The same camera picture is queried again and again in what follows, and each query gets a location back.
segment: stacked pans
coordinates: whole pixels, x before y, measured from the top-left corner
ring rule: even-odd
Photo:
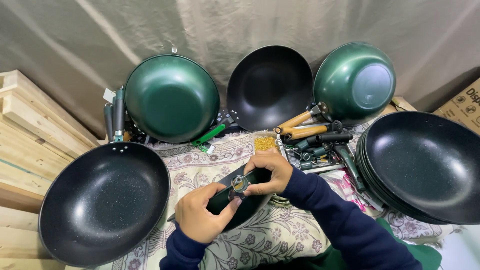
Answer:
[[[480,136],[418,111],[377,119],[355,156],[368,189],[430,224],[480,224]]]

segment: stacked lumber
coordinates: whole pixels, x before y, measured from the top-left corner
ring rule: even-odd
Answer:
[[[38,213],[57,175],[98,145],[18,70],[0,73],[0,206]]]
[[[42,246],[37,223],[37,214],[0,207],[0,269],[65,269]]]

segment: hand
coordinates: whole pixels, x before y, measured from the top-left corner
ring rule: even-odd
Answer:
[[[232,200],[218,216],[205,208],[208,200],[225,187],[220,183],[211,183],[187,193],[180,199],[175,206],[175,220],[186,236],[208,244],[225,229],[237,211],[241,199]]]
[[[287,187],[292,176],[293,167],[290,163],[278,153],[276,148],[270,148],[267,151],[255,152],[255,155],[245,165],[243,175],[249,171],[258,168],[266,168],[272,171],[272,178],[267,183],[252,184],[243,192],[244,195],[262,195],[271,193],[282,193]]]

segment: green fabric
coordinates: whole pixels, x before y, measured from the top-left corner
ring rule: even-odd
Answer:
[[[376,219],[377,223],[386,229],[390,235],[399,243],[407,246],[410,253],[423,266],[423,270],[438,270],[442,255],[433,247],[427,245],[410,245],[394,236],[392,228],[384,219]],[[263,265],[256,268],[256,270],[287,270],[287,269],[302,269],[302,270],[348,270],[347,264],[342,259],[339,250],[329,246],[325,252],[315,257],[296,258],[289,263],[276,263],[272,265]]]

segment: person's left hand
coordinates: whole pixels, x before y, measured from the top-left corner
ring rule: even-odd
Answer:
[[[220,183],[211,183],[187,193],[180,199],[175,206],[175,220],[186,236],[208,244],[225,229],[237,211],[241,199],[233,199],[218,216],[205,208],[208,200],[225,187]]]

